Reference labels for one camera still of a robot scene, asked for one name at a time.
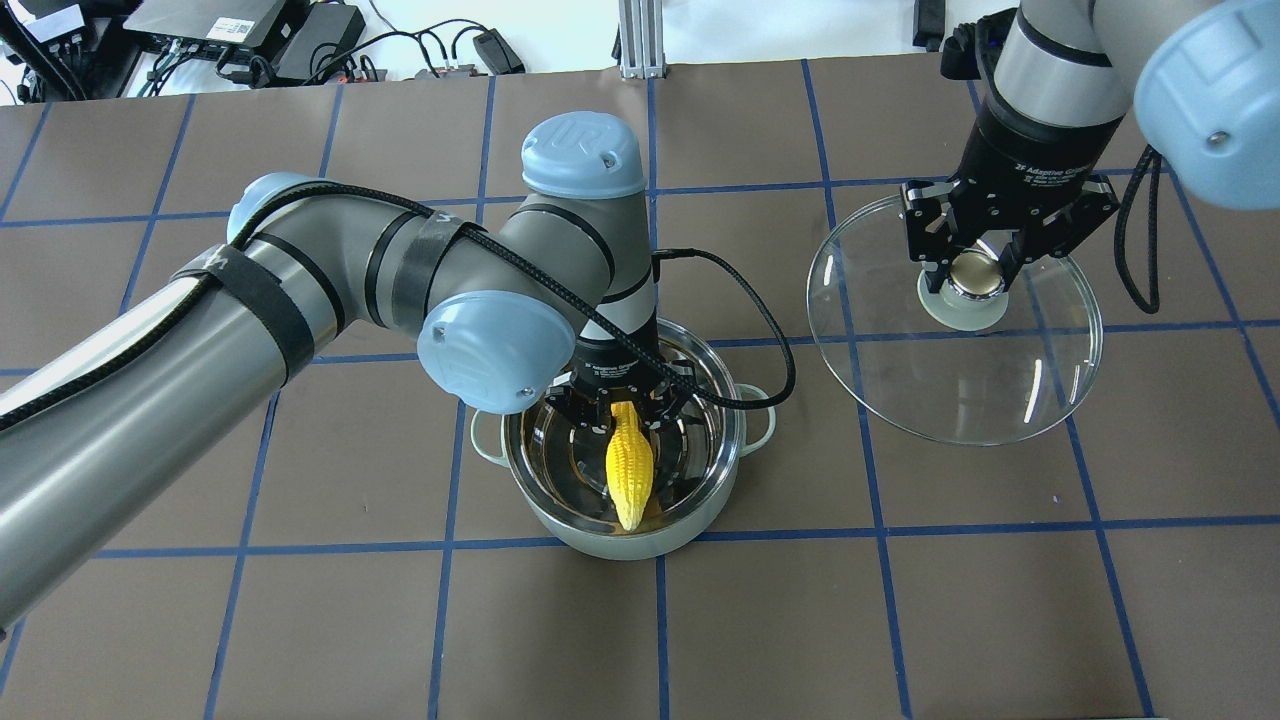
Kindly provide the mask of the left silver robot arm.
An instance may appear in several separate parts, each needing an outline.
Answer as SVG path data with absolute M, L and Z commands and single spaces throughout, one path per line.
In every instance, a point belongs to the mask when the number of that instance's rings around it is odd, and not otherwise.
M 9 632 L 234 425 L 362 320 L 415 340 L 471 407 L 541 401 L 652 427 L 694 392 L 660 357 L 646 177 L 631 127 L 570 111 L 521 146 L 529 195 L 489 234 L 448 211 L 294 173 L 255 181 L 227 241 L 3 395 Z

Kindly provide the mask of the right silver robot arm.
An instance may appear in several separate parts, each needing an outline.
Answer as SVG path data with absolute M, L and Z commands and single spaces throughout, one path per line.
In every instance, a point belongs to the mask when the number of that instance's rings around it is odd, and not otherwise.
M 1043 256 L 1068 256 L 1119 208 L 1094 165 L 1133 113 L 1151 152 L 1206 202 L 1267 210 L 1279 199 L 1275 1 L 1021 1 L 959 26 L 941 73 L 986 99 L 945 182 L 901 201 L 911 260 L 938 293 L 993 231 L 1005 290 Z

